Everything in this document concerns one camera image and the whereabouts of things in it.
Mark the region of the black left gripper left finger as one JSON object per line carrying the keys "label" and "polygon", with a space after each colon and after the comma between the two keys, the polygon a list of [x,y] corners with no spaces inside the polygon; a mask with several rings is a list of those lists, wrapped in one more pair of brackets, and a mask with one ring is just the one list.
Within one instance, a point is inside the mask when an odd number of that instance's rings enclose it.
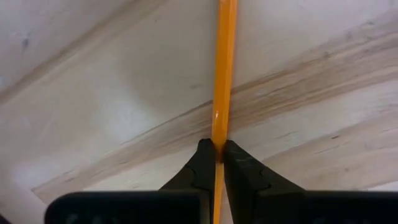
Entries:
{"label": "black left gripper left finger", "polygon": [[159,190],[73,192],[46,209],[45,224],[213,224],[216,151],[201,139]]}

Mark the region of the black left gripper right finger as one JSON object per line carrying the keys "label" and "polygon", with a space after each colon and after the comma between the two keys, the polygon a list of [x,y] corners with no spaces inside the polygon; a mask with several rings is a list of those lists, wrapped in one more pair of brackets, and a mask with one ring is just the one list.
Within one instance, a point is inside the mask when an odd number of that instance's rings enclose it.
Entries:
{"label": "black left gripper right finger", "polygon": [[398,224],[398,192],[305,190],[226,141],[234,224]]}

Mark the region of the orange pencil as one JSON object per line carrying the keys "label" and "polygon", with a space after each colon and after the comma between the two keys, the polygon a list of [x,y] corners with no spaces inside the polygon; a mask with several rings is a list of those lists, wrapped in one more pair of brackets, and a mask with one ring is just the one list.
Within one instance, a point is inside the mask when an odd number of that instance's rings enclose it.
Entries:
{"label": "orange pencil", "polygon": [[238,0],[218,0],[215,82],[211,140],[215,145],[213,224],[220,224],[224,184],[223,147],[228,137],[229,106],[233,80]]}

